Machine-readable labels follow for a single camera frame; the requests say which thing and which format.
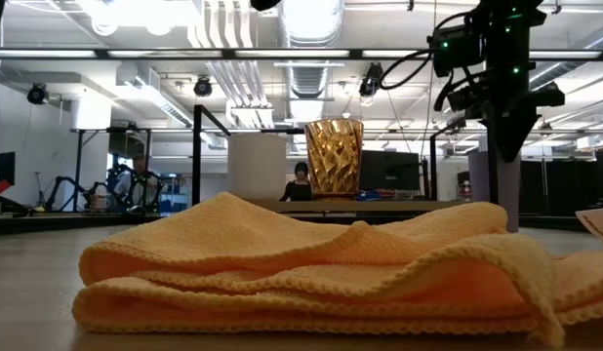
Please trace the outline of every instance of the ceiling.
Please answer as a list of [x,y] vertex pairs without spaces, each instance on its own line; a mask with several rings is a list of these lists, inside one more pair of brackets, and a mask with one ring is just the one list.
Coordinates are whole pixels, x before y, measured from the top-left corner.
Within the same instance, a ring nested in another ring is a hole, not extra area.
[[[163,6],[170,9],[180,8],[187,0],[164,1]],[[445,17],[472,8],[477,0],[441,0],[436,3],[430,0],[417,0],[413,12],[406,10],[407,1],[346,0],[339,46],[343,48],[424,48],[425,38],[435,23]],[[549,15],[543,26],[532,31],[531,46],[536,49],[582,49],[592,36],[603,33],[603,0],[568,1],[561,0],[563,10],[558,15]],[[118,49],[132,48],[190,48],[186,38],[186,26],[179,23],[167,35],[150,34],[144,27],[121,26],[110,36],[98,36],[91,30],[91,18],[84,13],[75,1],[58,1],[57,4],[67,14],[56,13],[56,6],[49,1],[10,0],[5,9],[0,45],[4,47],[48,47],[48,48],[95,48],[107,47]],[[554,1],[544,1],[543,11],[551,13]],[[252,41],[259,48],[279,47],[278,23],[274,14],[251,13]],[[170,119],[151,101],[135,98],[126,94],[126,87],[116,86],[116,71],[120,61],[31,61],[10,60],[3,62],[5,70],[12,69],[17,74],[27,72],[73,72],[86,77],[108,91],[114,100],[121,101],[115,108],[113,118],[131,119],[143,127],[166,128]],[[213,111],[221,121],[227,98],[217,84],[210,97],[198,98],[192,87],[198,75],[210,74],[205,61],[172,61],[142,60],[136,62],[140,71],[153,68],[161,75],[161,89],[171,100],[185,111],[191,112],[194,104],[204,104]],[[274,67],[273,61],[259,61],[259,71],[268,101],[273,105],[275,122],[288,121],[289,110],[284,69]],[[390,60],[383,61],[386,69]],[[391,74],[389,81],[396,82],[412,72],[420,63],[406,62]],[[325,117],[341,117],[343,113],[350,118],[362,120],[367,129],[398,128],[397,118],[404,128],[433,129],[442,125],[453,116],[453,113],[434,112],[430,104],[435,102],[445,79],[438,79],[432,74],[430,65],[425,67],[408,85],[390,91],[379,91],[371,106],[362,106],[358,95],[358,86],[362,75],[366,72],[367,61],[344,61],[343,67],[334,68],[330,77],[328,99],[322,112]],[[556,83],[566,93],[589,85],[603,78],[603,62],[591,62],[559,77]],[[66,94],[57,88],[55,94]],[[603,100],[603,81],[567,95],[564,106],[540,109],[544,120],[555,119],[566,113],[582,111],[586,106]],[[558,123],[554,128],[577,129],[603,122],[603,107],[594,112],[585,113],[575,118]],[[478,128],[476,122],[470,123]],[[161,136],[165,142],[185,142],[185,136]],[[421,139],[422,136],[411,135],[409,139]],[[406,145],[401,135],[369,135],[365,138],[393,140],[393,146],[403,149]],[[556,137],[549,146],[559,150],[572,150],[566,147],[572,144],[577,136]],[[540,136],[532,136],[530,142],[540,140]],[[462,142],[459,146],[469,148],[468,141],[476,142],[476,138]]]

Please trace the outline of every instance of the towel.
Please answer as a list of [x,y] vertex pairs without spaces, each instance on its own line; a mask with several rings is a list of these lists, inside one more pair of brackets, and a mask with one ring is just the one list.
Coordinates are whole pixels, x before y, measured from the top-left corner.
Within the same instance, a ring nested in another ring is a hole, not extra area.
[[95,332],[479,334],[603,317],[603,252],[551,256],[473,203],[371,226],[315,224],[230,194],[80,258],[73,315]]

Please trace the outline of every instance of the white cylinder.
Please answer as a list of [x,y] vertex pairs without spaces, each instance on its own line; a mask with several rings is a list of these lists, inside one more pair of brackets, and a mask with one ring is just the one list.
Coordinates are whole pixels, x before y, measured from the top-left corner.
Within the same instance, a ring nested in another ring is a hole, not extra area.
[[278,200],[286,187],[286,140],[239,134],[228,140],[228,191],[242,199]]

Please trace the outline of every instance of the person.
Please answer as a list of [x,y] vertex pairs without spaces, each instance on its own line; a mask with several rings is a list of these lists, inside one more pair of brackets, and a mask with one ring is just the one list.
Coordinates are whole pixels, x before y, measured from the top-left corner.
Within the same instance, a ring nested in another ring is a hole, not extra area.
[[[147,171],[145,170],[145,156],[139,154],[133,157],[133,170],[135,170],[137,176],[147,175]],[[119,181],[117,182],[117,185],[115,185],[115,189],[113,189],[113,191],[115,191],[115,193],[117,193],[117,195],[121,197],[128,196],[128,192],[130,191],[131,178],[132,175],[128,172],[125,172],[120,175]],[[151,176],[147,180],[147,204],[150,204],[154,200],[154,197],[156,196],[156,186],[156,178]],[[133,206],[142,206],[142,196],[143,186],[140,183],[137,183],[137,185],[135,185],[135,189],[133,190]]]
[[308,165],[299,162],[295,165],[295,180],[286,184],[286,191],[280,201],[312,201],[312,188],[308,181]]

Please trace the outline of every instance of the camera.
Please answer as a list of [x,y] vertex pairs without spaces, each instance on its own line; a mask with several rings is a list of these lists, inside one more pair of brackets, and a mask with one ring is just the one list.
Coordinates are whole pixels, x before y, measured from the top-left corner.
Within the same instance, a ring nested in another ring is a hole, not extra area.
[[211,84],[211,77],[199,76],[197,78],[197,83],[195,84],[195,87],[193,88],[193,92],[201,98],[209,97],[213,93],[213,85]]
[[44,104],[48,103],[49,97],[50,97],[50,95],[48,94],[48,91],[46,90],[46,85],[41,84],[41,83],[35,83],[32,85],[32,88],[30,89],[30,91],[28,91],[28,95],[26,96],[26,99],[28,100],[28,102],[30,102],[32,104],[44,105]]

